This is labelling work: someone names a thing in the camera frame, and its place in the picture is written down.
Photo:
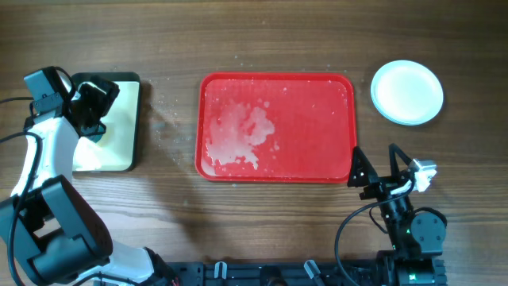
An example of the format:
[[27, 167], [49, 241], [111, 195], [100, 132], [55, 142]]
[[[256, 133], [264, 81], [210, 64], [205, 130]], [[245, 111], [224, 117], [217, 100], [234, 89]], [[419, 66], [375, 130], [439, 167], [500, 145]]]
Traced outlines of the green yellow sponge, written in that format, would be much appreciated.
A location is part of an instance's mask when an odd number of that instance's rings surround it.
[[94, 142], [94, 143], [97, 143], [99, 142], [103, 135], [105, 134], [106, 132], [105, 131], [99, 131], [99, 132], [94, 132], [94, 133], [89, 133], [85, 136], [86, 139]]

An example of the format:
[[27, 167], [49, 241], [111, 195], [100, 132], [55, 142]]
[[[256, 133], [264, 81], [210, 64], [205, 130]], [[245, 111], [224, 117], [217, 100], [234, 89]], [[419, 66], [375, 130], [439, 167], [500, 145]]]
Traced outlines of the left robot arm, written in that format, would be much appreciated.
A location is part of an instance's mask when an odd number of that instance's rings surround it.
[[75, 149], [98, 141], [120, 88], [104, 73], [77, 83], [49, 66], [25, 77], [29, 116], [20, 179], [1, 203], [1, 237], [15, 284], [178, 285], [178, 274], [153, 250], [115, 242], [72, 185]]

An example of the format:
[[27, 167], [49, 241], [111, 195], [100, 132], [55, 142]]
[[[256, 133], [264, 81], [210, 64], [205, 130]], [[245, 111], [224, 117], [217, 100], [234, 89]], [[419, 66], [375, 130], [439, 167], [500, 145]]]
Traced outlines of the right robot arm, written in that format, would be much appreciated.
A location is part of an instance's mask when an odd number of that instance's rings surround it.
[[352, 150], [349, 187], [361, 187], [362, 200], [375, 202], [384, 222], [382, 232], [391, 241], [391, 250], [379, 251], [369, 272], [342, 269], [348, 280], [361, 285], [446, 285], [445, 263], [439, 258], [447, 234], [448, 220], [431, 207], [415, 208], [413, 191], [426, 191], [437, 174], [432, 160], [407, 156], [397, 145], [389, 145], [391, 173], [379, 176], [360, 147]]

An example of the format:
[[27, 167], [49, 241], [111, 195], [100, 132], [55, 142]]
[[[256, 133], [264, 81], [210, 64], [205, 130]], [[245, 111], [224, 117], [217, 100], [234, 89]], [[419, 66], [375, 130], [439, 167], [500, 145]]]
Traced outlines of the white plate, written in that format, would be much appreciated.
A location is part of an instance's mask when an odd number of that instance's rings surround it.
[[371, 100], [386, 119], [418, 126], [434, 119], [444, 105], [444, 90], [436, 75], [411, 60], [384, 64], [371, 81]]

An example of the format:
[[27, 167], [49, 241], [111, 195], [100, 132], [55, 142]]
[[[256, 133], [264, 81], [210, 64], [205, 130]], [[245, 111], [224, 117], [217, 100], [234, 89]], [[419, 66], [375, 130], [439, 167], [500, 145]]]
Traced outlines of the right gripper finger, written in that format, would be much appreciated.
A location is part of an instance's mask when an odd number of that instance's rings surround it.
[[400, 159], [408, 168], [412, 162], [412, 158], [406, 155], [395, 143], [392, 143], [388, 147], [390, 168], [392, 176], [408, 175], [410, 171], [408, 169], [400, 170], [398, 166], [398, 159]]
[[359, 146], [352, 150], [352, 164], [348, 176], [348, 187], [366, 187], [379, 182], [374, 167]]

